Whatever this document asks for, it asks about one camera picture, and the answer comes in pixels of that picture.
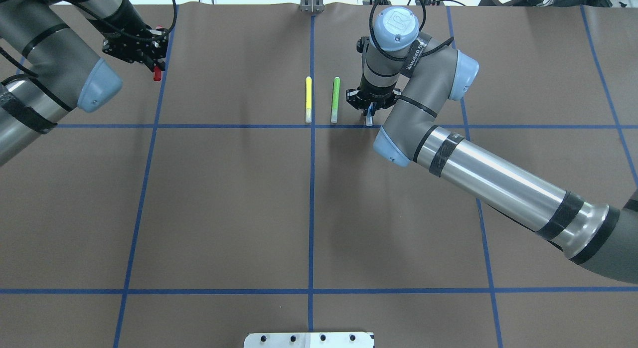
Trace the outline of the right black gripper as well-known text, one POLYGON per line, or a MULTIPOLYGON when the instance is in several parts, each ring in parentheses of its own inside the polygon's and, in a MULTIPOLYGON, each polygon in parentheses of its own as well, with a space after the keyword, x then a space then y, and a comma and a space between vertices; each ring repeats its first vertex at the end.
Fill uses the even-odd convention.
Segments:
POLYGON ((391 93, 373 94, 360 89, 346 90, 346 102, 354 109, 364 112, 365 125, 374 125, 374 112, 380 109, 388 109, 396 104, 401 96, 401 89, 392 89, 391 93))

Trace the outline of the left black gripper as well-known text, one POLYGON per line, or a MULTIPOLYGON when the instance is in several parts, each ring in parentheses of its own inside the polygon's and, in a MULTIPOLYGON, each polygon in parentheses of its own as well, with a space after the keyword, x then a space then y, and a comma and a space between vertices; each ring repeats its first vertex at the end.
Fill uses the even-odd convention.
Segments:
POLYGON ((168 50, 168 30, 163 27, 145 27, 134 34, 134 38, 127 36, 111 37, 103 40, 102 52, 128 63, 145 64, 155 73, 158 66, 154 58, 153 42, 162 39, 164 59, 168 50))

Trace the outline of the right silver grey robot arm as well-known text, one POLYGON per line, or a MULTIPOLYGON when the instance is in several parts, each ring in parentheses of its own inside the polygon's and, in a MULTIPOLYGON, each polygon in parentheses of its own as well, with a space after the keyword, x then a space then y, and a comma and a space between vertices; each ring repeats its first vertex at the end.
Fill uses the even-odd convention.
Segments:
POLYGON ((361 37, 358 88, 346 99, 365 115, 391 108, 374 150, 405 167, 415 162, 481 199, 561 250, 581 268, 629 284, 638 280, 637 196, 622 208, 589 203, 435 123, 448 100, 461 100, 479 63, 422 31, 408 8, 391 6, 369 17, 361 37))

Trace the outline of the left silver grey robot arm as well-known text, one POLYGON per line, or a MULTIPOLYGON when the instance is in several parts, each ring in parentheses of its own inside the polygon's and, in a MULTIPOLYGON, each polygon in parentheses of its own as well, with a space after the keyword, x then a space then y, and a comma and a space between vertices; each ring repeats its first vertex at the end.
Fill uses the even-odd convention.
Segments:
POLYGON ((119 75, 61 19, 52 6, 67 2, 103 36, 102 52, 148 68, 166 69, 169 28, 151 27, 129 0, 1 0, 1 38, 30 68, 2 50, 19 73, 1 81, 1 164, 50 133, 74 109, 91 113, 123 86, 119 75))

